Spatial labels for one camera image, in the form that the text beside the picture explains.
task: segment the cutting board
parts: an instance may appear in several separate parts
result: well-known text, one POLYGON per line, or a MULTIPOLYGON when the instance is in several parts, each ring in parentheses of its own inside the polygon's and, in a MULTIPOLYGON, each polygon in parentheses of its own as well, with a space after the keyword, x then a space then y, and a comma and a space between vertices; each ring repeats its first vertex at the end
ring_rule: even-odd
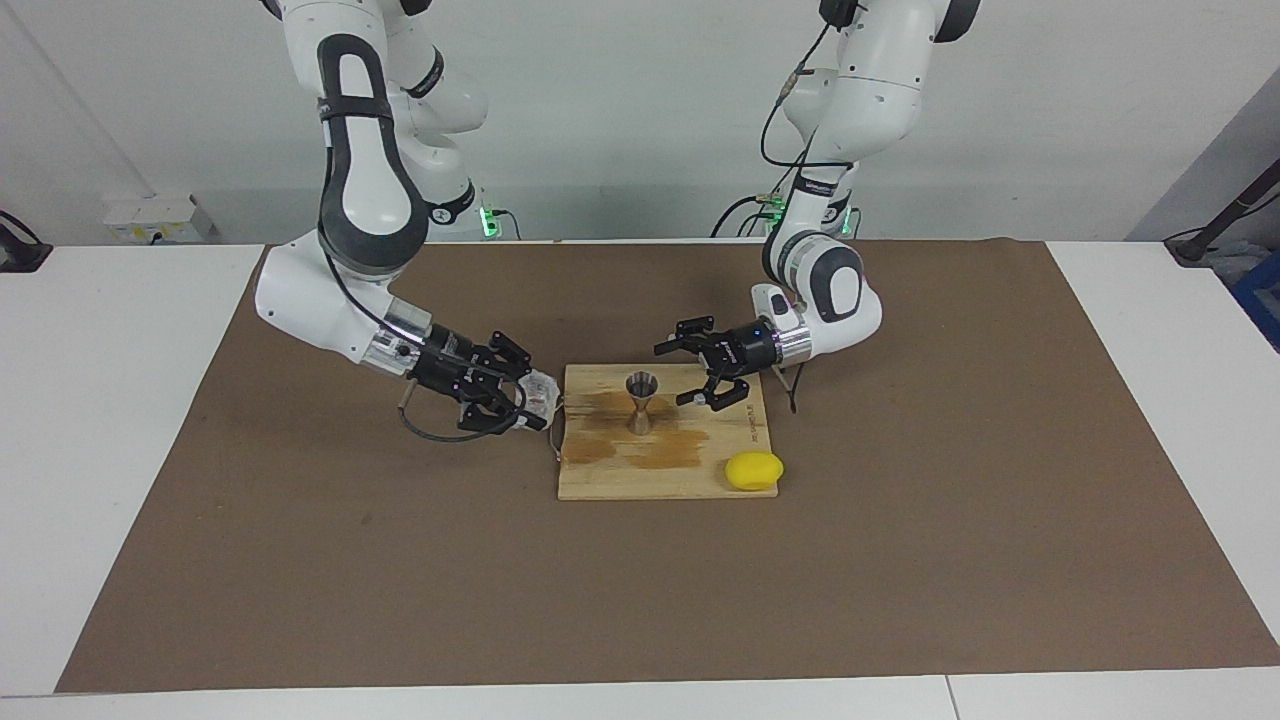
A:
POLYGON ((748 400, 713 413, 676 405, 701 387, 700 365, 568 365, 564 370, 564 443, 561 500, 718 500, 777 497, 778 488, 742 492, 724 479, 739 452, 772 451, 759 375, 745 378, 748 400), (635 405, 626 379, 644 370, 658 378, 649 402, 652 432, 627 429, 635 405))

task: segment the jigger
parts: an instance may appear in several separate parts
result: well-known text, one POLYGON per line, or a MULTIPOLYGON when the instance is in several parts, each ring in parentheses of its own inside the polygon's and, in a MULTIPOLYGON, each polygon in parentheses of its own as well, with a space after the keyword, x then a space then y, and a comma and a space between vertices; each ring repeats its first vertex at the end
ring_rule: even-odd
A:
POLYGON ((649 425, 648 407, 653 396, 658 395, 658 378, 645 372, 632 373, 627 378, 627 395, 631 396, 631 402, 636 405, 636 411, 627 420, 627 429, 637 436, 649 434, 652 427, 649 425))

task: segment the yellow lemon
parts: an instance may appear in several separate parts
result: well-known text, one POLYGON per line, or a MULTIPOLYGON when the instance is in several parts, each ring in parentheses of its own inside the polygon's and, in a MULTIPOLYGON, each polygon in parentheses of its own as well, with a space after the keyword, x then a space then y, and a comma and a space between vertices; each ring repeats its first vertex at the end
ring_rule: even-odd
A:
POLYGON ((782 478, 782 460, 772 452, 739 452, 724 464, 724 478, 741 491, 769 489, 782 478))

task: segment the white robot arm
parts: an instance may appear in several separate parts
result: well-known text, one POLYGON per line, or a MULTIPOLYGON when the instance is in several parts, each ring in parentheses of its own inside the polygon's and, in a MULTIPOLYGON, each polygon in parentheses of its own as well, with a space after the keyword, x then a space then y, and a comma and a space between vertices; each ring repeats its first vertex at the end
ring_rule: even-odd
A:
POLYGON ((777 284, 751 288, 754 323, 716 333, 714 318, 685 320, 654 348, 658 355, 687 350, 707 368, 707 384, 680 402, 721 410, 746 397, 742 375, 800 365, 879 329, 881 300, 861 258, 832 234, 859 163, 915 126, 933 46, 965 35, 979 1, 822 1, 827 28, 841 31, 838 67, 797 68, 774 108, 806 141, 782 220, 764 246, 764 272, 777 284), (733 387, 719 393, 722 382, 733 387))
POLYGON ((388 290, 429 231, 479 231, 486 222, 461 152, 443 133, 479 127, 488 101, 445 68, 426 36, 430 0, 262 3, 283 20, 298 82, 319 99, 328 169, 317 228, 268 255, 259 315, 452 397, 458 427, 471 433, 461 439, 545 428, 559 388, 532 370, 527 352, 502 333, 472 343, 388 290))

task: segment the white table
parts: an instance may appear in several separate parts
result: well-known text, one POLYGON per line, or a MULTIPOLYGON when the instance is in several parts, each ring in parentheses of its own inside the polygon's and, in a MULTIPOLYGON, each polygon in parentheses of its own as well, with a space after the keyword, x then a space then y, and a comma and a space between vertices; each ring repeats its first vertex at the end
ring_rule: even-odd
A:
MULTIPOLYGON (((1051 249, 1280 637, 1280 356, 1208 270, 1178 268, 1157 245, 1051 249)), ((42 697, 260 252, 61 249, 35 275, 0 275, 0 719, 1280 717, 1280 667, 42 697)))

